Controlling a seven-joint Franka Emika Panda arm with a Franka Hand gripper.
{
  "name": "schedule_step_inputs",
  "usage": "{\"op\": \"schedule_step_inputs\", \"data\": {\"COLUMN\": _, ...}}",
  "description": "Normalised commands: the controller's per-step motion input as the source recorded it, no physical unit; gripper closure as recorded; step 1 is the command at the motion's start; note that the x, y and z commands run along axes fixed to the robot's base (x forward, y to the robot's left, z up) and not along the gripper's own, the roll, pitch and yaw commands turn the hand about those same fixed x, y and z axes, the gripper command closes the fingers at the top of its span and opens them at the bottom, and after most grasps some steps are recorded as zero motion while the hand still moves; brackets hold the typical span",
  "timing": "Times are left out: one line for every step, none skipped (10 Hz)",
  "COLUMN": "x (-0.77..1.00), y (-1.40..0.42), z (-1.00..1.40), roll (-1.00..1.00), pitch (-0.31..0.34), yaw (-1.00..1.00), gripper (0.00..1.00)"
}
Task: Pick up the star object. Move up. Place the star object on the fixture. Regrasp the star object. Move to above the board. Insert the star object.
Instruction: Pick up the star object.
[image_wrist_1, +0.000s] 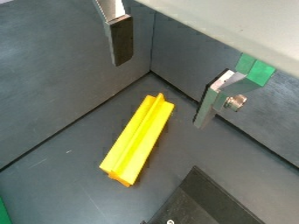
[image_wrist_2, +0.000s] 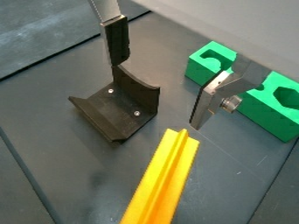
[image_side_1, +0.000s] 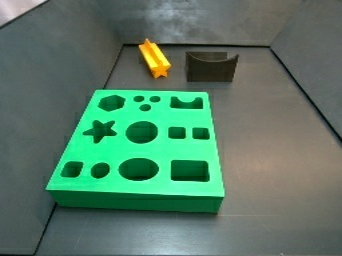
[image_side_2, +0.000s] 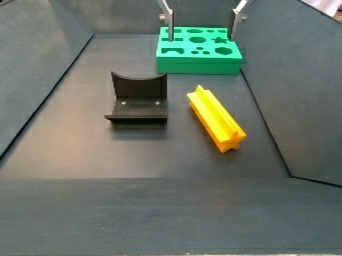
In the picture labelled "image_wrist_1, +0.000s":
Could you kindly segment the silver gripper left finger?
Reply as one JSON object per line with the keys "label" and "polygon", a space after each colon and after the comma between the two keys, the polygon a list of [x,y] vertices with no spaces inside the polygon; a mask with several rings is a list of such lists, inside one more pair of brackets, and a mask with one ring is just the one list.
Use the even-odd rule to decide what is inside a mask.
{"label": "silver gripper left finger", "polygon": [[113,63],[123,65],[134,56],[134,18],[127,14],[123,0],[93,0],[102,17]]}

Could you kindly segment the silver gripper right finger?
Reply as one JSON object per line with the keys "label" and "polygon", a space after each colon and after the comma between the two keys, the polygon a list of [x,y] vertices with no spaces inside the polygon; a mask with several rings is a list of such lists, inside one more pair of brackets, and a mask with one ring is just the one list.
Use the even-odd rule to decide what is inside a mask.
{"label": "silver gripper right finger", "polygon": [[223,109],[238,112],[249,100],[245,93],[262,87],[263,80],[257,75],[226,69],[207,85],[194,118],[194,125],[203,129]]}

